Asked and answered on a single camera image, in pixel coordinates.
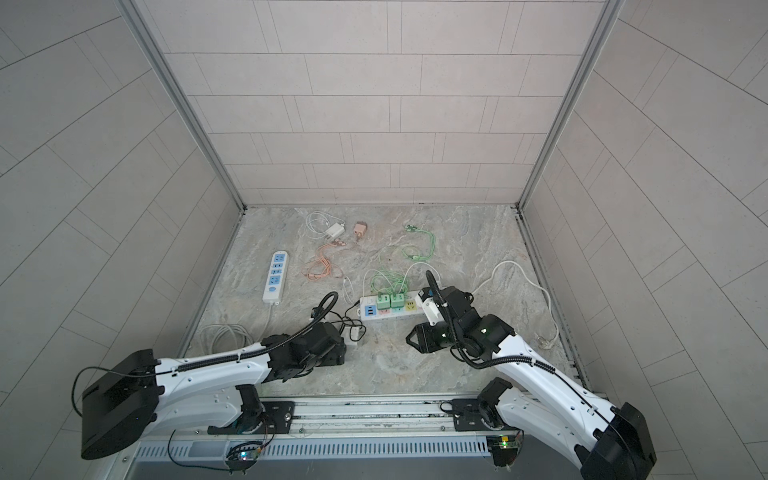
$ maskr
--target white power adapter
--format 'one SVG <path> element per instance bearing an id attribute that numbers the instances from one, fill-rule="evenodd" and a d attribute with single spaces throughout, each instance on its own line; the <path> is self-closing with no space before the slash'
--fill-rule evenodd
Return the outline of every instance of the white power adapter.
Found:
<path id="1" fill-rule="evenodd" d="M 328 230 L 326 230 L 326 235 L 328 236 L 328 240 L 334 241 L 335 239 L 339 238 L 344 234 L 344 224 L 336 222 L 333 225 L 331 225 Z"/>

